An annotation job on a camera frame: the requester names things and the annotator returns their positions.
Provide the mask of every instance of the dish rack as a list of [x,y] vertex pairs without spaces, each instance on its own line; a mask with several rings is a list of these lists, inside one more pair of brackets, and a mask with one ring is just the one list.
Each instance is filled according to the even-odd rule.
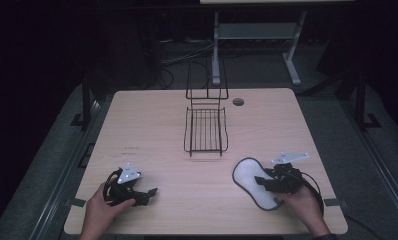
[[221,100],[229,97],[227,80],[223,78],[224,81],[219,86],[212,85],[206,69],[205,85],[193,89],[193,63],[189,61],[187,76],[186,98],[190,100],[190,106],[186,110],[184,150],[190,156],[193,152],[219,152],[222,156],[228,149],[226,113],[225,108],[221,107]]

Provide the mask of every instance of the white foam pad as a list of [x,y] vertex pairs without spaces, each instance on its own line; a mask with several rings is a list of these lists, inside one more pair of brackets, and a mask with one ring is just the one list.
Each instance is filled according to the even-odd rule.
[[259,208],[265,211],[276,209],[282,202],[272,192],[266,191],[264,186],[258,185],[255,176],[273,179],[264,172],[262,165],[253,158],[243,159],[233,171],[234,182],[252,197]]

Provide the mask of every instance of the floor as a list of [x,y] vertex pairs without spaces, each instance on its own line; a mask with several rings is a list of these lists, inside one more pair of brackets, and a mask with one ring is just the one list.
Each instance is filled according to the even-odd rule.
[[[206,44],[209,42],[169,42],[163,49],[171,60],[203,49]],[[294,63],[302,84],[293,86],[281,56],[286,44],[253,42],[227,47],[223,56],[229,87],[284,87],[299,93],[327,79],[315,70],[325,45],[301,43]],[[207,70],[203,66],[210,65],[210,57],[195,57],[192,61],[193,71],[205,77],[209,67]],[[162,78],[149,89],[184,89],[187,61],[162,66]],[[385,112],[378,94],[367,87],[366,113],[373,113],[382,127],[360,131],[353,120],[355,97],[337,99],[338,84],[311,96],[298,97],[298,102],[347,216],[349,230],[339,239],[398,239],[398,128]],[[0,239],[77,239],[67,235],[63,226],[84,173],[83,165],[88,164],[88,153],[111,102],[112,94],[95,102],[92,122],[81,131],[80,126],[71,126],[74,116],[82,112],[81,86],[74,89],[2,216]],[[143,237],[106,235],[103,239]]]

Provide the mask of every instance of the circular hole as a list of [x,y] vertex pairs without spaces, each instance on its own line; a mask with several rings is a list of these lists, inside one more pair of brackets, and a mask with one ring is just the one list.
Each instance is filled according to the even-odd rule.
[[233,99],[233,104],[236,106],[242,106],[243,104],[245,104],[245,101],[243,101],[243,99],[241,98],[235,98]]

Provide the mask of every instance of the hand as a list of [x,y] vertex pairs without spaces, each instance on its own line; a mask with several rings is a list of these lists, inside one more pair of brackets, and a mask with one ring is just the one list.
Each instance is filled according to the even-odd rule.
[[129,199],[116,206],[109,206],[103,199],[104,185],[102,183],[92,198],[87,201],[83,229],[80,235],[81,240],[98,239],[108,229],[116,216],[136,203],[136,200]]
[[302,186],[295,194],[274,194],[283,199],[293,209],[296,217],[305,224],[313,237],[330,234],[321,214],[320,206],[307,187]]

